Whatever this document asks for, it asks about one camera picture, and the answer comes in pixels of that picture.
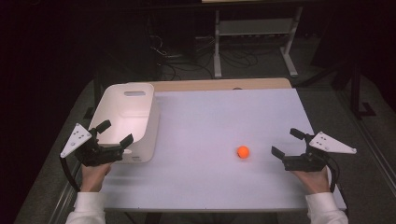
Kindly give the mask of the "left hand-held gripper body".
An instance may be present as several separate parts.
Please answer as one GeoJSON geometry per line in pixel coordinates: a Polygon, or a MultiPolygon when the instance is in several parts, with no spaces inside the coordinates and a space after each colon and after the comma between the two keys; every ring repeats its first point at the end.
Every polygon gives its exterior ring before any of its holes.
{"type": "Polygon", "coordinates": [[[74,154],[85,166],[98,166],[121,161],[123,152],[120,144],[113,147],[100,146],[97,136],[92,136],[91,130],[77,123],[61,150],[60,158],[65,159],[74,154]]]}

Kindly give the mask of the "white metal desk frame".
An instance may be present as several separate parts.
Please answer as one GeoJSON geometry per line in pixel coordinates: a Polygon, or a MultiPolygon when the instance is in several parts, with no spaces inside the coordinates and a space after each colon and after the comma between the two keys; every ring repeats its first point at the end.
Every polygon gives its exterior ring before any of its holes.
{"type": "Polygon", "coordinates": [[[214,77],[221,78],[219,38],[232,35],[287,35],[288,41],[279,50],[291,77],[298,72],[290,57],[290,49],[300,22],[303,7],[297,7],[293,18],[222,21],[219,11],[215,17],[215,50],[213,55],[214,77]]]}

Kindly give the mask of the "white plastic bin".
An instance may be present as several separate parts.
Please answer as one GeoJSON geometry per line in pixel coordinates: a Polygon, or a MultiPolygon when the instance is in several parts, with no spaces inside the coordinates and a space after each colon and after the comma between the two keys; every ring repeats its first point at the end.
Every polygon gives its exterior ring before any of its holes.
{"type": "Polygon", "coordinates": [[[126,83],[108,87],[96,107],[90,129],[105,120],[111,126],[97,135],[102,147],[114,147],[127,135],[134,139],[124,149],[120,163],[150,161],[156,147],[160,108],[149,83],[126,83]]]}

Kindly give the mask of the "person's left hand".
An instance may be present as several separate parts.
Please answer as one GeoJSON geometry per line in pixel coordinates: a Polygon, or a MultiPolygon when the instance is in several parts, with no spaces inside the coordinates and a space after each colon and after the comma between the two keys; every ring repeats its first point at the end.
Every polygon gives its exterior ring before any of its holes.
{"type": "Polygon", "coordinates": [[[99,192],[106,175],[111,170],[111,163],[98,166],[82,166],[81,192],[99,192]]]}

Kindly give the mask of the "wooden table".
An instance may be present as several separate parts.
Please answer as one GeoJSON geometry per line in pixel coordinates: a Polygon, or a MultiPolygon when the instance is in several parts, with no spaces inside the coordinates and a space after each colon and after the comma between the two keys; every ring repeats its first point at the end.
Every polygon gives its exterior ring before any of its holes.
{"type": "Polygon", "coordinates": [[[290,82],[283,77],[154,81],[151,85],[156,92],[291,89],[290,82]]]}

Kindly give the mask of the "white table cover board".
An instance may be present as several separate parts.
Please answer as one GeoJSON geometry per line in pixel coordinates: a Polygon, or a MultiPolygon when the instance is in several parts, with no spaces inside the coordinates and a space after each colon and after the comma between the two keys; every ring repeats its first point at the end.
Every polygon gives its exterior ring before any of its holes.
{"type": "Polygon", "coordinates": [[[312,128],[294,89],[160,92],[152,159],[115,164],[102,191],[106,209],[169,212],[306,208],[304,186],[271,153],[299,155],[290,135],[312,128]],[[241,159],[237,149],[246,146],[241,159]]]}

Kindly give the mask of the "dark metal floor stand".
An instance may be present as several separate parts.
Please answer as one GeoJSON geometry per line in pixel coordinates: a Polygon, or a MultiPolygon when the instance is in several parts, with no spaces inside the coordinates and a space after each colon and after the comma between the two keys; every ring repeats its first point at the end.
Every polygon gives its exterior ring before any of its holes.
{"type": "Polygon", "coordinates": [[[351,65],[351,92],[350,92],[350,109],[353,115],[357,119],[362,117],[372,117],[375,116],[374,110],[368,103],[361,101],[361,74],[359,72],[358,65],[353,63],[351,65]]]}

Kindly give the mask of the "person's right hand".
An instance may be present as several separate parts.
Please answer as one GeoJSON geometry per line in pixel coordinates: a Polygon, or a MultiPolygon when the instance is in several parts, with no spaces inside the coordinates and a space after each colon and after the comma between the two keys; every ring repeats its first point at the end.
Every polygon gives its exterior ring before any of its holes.
{"type": "Polygon", "coordinates": [[[292,173],[303,183],[309,194],[317,194],[330,191],[327,168],[319,172],[292,171],[292,173]]]}

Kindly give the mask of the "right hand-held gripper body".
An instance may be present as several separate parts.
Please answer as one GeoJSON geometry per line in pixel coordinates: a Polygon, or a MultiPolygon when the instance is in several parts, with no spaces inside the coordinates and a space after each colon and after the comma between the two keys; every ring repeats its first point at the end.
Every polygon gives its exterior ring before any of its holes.
{"type": "Polygon", "coordinates": [[[306,143],[305,153],[300,156],[285,156],[282,160],[286,171],[319,172],[328,166],[331,153],[356,154],[357,149],[350,147],[324,132],[312,135],[306,143]]]}

